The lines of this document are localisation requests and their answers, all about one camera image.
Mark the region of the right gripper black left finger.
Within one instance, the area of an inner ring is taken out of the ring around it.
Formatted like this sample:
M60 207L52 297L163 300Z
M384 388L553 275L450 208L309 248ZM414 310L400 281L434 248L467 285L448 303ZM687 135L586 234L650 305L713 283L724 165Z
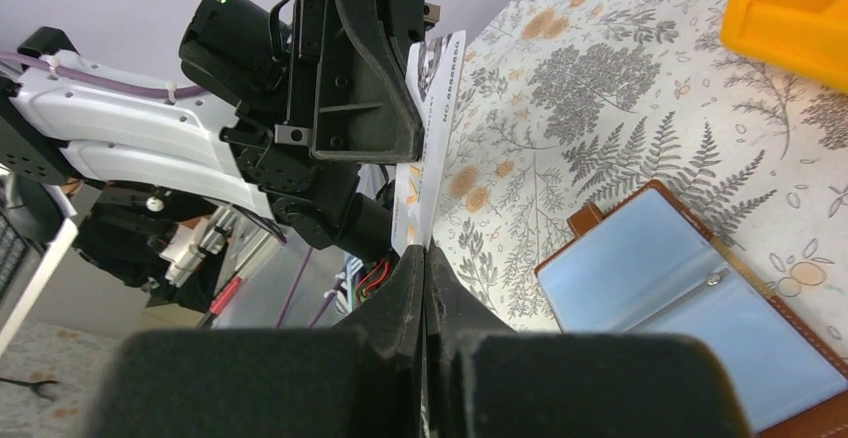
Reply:
M418 437L425 250L329 328L172 329L117 350L90 437Z

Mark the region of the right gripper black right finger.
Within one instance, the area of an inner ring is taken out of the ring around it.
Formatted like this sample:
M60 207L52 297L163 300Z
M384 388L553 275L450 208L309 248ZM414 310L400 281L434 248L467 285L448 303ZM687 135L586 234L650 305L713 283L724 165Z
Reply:
M680 334L519 333L425 256L435 437L748 437L729 376Z

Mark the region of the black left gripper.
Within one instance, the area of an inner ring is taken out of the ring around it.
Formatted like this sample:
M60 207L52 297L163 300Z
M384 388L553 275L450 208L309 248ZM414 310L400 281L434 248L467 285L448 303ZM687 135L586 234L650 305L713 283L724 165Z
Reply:
M426 0L295 0L286 123L316 160L420 158L423 124L406 83L413 44L434 25Z

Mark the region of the silver VIP card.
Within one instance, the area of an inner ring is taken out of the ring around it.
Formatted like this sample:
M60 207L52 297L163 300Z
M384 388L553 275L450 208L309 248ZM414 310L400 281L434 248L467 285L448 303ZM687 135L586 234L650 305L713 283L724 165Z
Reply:
M410 245L431 242L465 52L464 31L410 49L406 84L424 135L421 157L396 166L391 245L399 255Z

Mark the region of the brown leather card holder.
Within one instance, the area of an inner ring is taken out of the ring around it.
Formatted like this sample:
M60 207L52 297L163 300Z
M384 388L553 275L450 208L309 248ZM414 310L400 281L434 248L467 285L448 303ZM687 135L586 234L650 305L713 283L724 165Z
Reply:
M846 435L846 362L662 182L567 223L534 271L563 331L696 338L759 435Z

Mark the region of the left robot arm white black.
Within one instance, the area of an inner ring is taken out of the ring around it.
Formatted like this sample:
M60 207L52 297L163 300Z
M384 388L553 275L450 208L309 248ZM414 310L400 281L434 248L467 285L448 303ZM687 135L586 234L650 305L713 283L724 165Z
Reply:
M139 285L180 287L225 249L239 213L271 233L367 263L392 256L388 207L358 191L365 164L421 157L406 67L438 20L426 0L202 0L180 41L182 87L82 58L44 27L3 63L5 215L61 251L85 230Z

